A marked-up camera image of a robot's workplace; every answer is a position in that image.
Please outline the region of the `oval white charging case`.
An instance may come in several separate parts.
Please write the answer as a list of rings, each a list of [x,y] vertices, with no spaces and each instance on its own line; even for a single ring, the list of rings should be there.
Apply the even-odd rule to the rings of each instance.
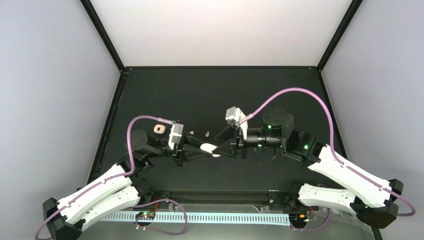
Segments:
[[[208,153],[212,154],[212,156],[213,156],[214,158],[217,158],[217,157],[220,157],[220,156],[221,156],[220,154],[215,154],[215,153],[213,153],[213,151],[214,151],[216,148],[217,148],[217,146],[216,146],[216,145],[213,145],[213,144],[211,144],[211,143],[203,143],[203,144],[200,146],[200,149],[201,149],[202,151],[205,151],[205,152],[208,152]]]

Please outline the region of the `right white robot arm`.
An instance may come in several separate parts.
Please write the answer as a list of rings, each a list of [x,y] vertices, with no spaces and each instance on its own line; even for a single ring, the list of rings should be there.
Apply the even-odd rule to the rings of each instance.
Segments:
[[[275,159],[296,161],[340,185],[339,189],[334,189],[293,183],[292,191],[284,196],[290,209],[296,210],[303,205],[339,210],[378,229],[386,228],[400,215],[395,201],[402,194],[401,181],[374,176],[333,153],[330,145],[296,129],[294,116],[281,106],[267,107],[259,128],[242,122],[243,116],[239,108],[229,108],[225,116],[228,127],[218,135],[223,143],[203,149],[214,157],[232,158],[246,158],[248,149],[273,149]]]

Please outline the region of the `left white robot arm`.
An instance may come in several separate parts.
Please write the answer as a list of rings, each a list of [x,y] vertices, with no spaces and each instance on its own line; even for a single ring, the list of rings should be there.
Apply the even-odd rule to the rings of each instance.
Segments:
[[[130,133],[129,153],[78,191],[59,200],[47,199],[44,225],[52,240],[77,240],[82,232],[103,218],[139,205],[153,205],[154,191],[144,179],[153,168],[152,158],[171,157],[178,166],[211,157],[216,145],[182,132],[157,139],[143,130]]]

